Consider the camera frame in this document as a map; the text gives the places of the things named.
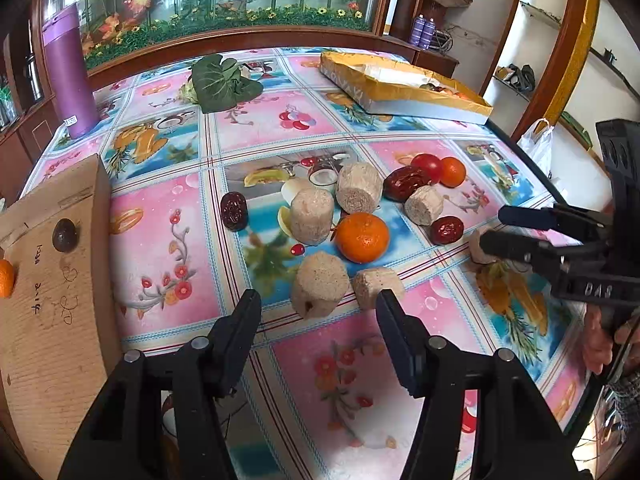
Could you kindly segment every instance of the orange fruit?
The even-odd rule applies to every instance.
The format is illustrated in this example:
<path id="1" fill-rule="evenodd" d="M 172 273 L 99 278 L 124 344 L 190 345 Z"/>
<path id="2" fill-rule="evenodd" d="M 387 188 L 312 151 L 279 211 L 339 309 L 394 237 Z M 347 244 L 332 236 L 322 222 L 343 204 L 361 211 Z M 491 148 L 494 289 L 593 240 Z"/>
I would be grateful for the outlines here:
<path id="1" fill-rule="evenodd" d="M 465 181 L 466 168 L 454 156 L 446 156 L 441 160 L 442 176 L 440 183 L 447 187 L 457 187 Z"/>
<path id="2" fill-rule="evenodd" d="M 8 298 L 14 290 L 14 266 L 7 260 L 0 260 L 0 298 Z"/>
<path id="3" fill-rule="evenodd" d="M 334 240 L 345 258 L 368 264 L 385 253 L 389 246 L 389 228 L 375 215 L 353 213 L 340 220 Z"/>

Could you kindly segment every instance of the yellow box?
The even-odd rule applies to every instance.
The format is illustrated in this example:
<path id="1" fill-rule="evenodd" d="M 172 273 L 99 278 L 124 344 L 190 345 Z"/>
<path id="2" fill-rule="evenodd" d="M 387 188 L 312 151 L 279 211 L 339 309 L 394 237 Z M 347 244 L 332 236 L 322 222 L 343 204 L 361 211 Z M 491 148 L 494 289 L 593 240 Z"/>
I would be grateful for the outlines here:
<path id="1" fill-rule="evenodd" d="M 460 81 L 371 54 L 323 52 L 321 72 L 369 114 L 403 115 L 485 124 L 493 107 Z M 467 100 L 420 88 L 420 83 L 460 92 Z"/>

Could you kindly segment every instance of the table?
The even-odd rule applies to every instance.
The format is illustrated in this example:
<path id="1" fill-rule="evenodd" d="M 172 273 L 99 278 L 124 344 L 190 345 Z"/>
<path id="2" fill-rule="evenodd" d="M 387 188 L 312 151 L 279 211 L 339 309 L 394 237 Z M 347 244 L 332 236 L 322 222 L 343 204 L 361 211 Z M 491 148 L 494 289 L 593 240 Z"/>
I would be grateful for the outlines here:
<path id="1" fill-rule="evenodd" d="M 241 478 L 387 480 L 400 475 L 422 400 L 400 387 L 374 313 L 360 311 L 351 290 L 329 317 L 303 320 L 293 312 L 290 281 L 318 248 L 289 238 L 278 211 L 303 180 L 331 190 L 347 162 L 370 162 L 386 176 L 417 153 L 455 156 L 466 165 L 465 182 L 438 188 L 443 215 L 458 216 L 465 237 L 434 246 L 401 206 L 382 200 L 375 214 L 392 240 L 370 266 L 398 273 L 407 289 L 402 307 L 431 334 L 469 351 L 513 349 L 564 426 L 585 388 L 577 344 L 582 311 L 562 306 L 544 280 L 517 267 L 497 269 L 517 286 L 505 308 L 495 300 L 492 307 L 466 244 L 478 226 L 499 225 L 502 205 L 549 205 L 550 193 L 485 126 L 368 116 L 321 75 L 322 50 L 225 54 L 242 62 L 264 92 L 208 116 L 180 97 L 193 59 L 102 88 L 95 93 L 100 123 L 80 140 L 59 130 L 24 193 L 100 153 L 113 186 L 111 279 L 123 350 L 173 351 L 206 334 L 246 288 L 260 292 L 262 322 L 239 391 L 219 407 Z M 250 212 L 249 226 L 237 234 L 220 219 L 220 198 L 230 190 L 245 195 Z M 553 232 L 530 234 L 566 242 Z M 337 254 L 330 241 L 319 249 Z M 346 267 L 353 276 L 365 266 Z M 533 304 L 546 321 L 529 317 Z M 168 392 L 162 399 L 171 447 L 172 400 Z M 456 478 L 471 465 L 476 405 L 468 391 Z"/>

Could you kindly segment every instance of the screw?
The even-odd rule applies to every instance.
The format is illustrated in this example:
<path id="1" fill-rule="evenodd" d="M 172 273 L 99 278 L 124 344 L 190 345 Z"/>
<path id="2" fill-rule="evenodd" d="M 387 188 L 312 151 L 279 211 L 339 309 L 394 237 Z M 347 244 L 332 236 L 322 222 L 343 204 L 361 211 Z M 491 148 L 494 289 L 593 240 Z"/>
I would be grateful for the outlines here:
<path id="1" fill-rule="evenodd" d="M 436 350 L 442 350 L 447 345 L 447 340 L 439 335 L 434 335 L 429 338 L 429 346 Z"/>
<path id="2" fill-rule="evenodd" d="M 508 348 L 500 348 L 498 350 L 498 357 L 503 361 L 509 362 L 509 361 L 513 361 L 513 358 L 516 357 L 516 354 L 514 354 Z"/>
<path id="3" fill-rule="evenodd" d="M 209 345 L 209 340 L 203 335 L 191 340 L 191 346 L 196 350 L 201 350 Z"/>
<path id="4" fill-rule="evenodd" d="M 140 359 L 140 350 L 129 350 L 124 354 L 124 360 L 127 363 L 134 363 L 138 359 Z"/>

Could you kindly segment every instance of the human hand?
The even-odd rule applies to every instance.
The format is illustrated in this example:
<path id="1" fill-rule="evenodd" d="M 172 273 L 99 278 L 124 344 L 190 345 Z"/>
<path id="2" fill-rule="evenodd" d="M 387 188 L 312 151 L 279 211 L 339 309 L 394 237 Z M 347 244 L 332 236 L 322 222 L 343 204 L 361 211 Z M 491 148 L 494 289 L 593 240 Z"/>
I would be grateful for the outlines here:
<path id="1" fill-rule="evenodd" d="M 629 319 L 614 334 L 617 344 L 625 343 L 626 338 L 636 322 L 636 317 Z M 613 359 L 613 340 L 601 325 L 602 313 L 597 305 L 588 304 L 584 315 L 584 332 L 582 334 L 582 358 L 586 367 L 595 374 L 602 373 L 602 368 Z M 623 373 L 627 374 L 640 365 L 640 330 L 636 330 L 632 339 L 632 347 L 625 364 Z"/>

